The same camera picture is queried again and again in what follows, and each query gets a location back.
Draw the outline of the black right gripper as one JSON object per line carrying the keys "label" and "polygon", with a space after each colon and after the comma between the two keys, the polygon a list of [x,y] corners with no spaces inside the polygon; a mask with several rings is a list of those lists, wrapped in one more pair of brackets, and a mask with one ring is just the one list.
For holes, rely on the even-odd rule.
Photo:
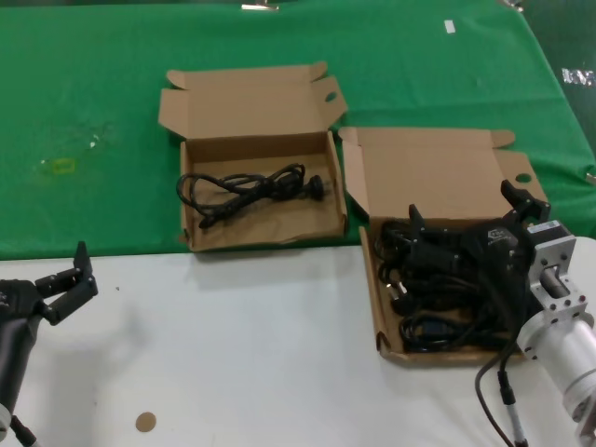
{"label": "black right gripper", "polygon": [[501,219],[477,223],[462,231],[443,223],[427,223],[418,208],[408,208],[411,241],[469,257],[477,271],[481,292],[498,313],[509,335],[516,336],[528,319],[531,293],[528,255],[515,228],[527,228],[549,220],[550,204],[509,180],[500,186],[511,210]]}

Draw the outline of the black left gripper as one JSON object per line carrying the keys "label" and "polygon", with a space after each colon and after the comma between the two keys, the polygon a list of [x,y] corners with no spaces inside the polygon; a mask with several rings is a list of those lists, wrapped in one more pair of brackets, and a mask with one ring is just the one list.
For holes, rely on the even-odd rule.
{"label": "black left gripper", "polygon": [[1,281],[1,404],[14,410],[42,318],[58,325],[98,294],[84,241],[73,267],[29,280]]}

